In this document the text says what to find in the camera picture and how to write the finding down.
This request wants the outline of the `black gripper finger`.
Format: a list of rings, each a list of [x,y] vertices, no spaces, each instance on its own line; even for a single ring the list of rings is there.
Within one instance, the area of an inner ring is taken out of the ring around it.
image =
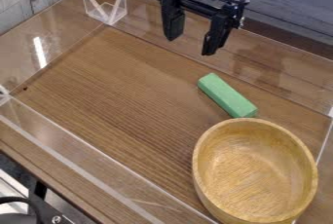
[[[160,3],[164,36],[172,41],[183,33],[184,12],[177,0],[160,0]]]
[[[231,31],[232,22],[228,16],[216,14],[211,20],[211,27],[204,35],[201,55],[211,56],[215,51],[224,45]]]

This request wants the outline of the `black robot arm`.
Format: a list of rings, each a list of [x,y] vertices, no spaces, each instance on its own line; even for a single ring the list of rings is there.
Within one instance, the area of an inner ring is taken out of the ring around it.
[[[158,0],[164,36],[175,40],[184,29],[184,12],[211,21],[209,30],[204,35],[201,55],[211,56],[224,46],[231,29],[243,26],[244,8],[249,0]]]

